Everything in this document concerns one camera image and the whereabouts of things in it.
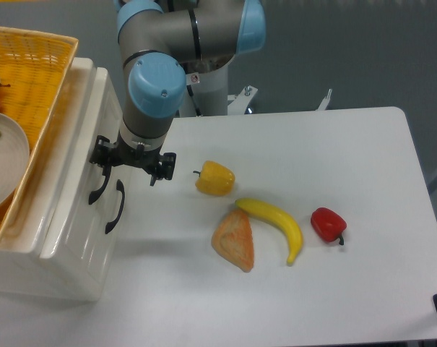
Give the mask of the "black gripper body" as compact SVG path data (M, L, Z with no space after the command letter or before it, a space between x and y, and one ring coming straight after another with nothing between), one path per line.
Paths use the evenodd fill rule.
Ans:
M161 154L159 148L148 150L147 146L142 143L131 147L124 142L121 135L114 143L110 142L107 137L98 135L89 162L100 167L105 165L131 166L140 168L149 175L159 171L161 180L171 180L176 165L176 154Z

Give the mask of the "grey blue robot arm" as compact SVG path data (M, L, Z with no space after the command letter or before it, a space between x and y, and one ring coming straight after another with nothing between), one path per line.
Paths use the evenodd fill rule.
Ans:
M186 93L184 64L260 50L266 20L260 1L115 1L126 102L118 137L99 135L90 162L105 182L116 166L170 180L176 154L161 148Z

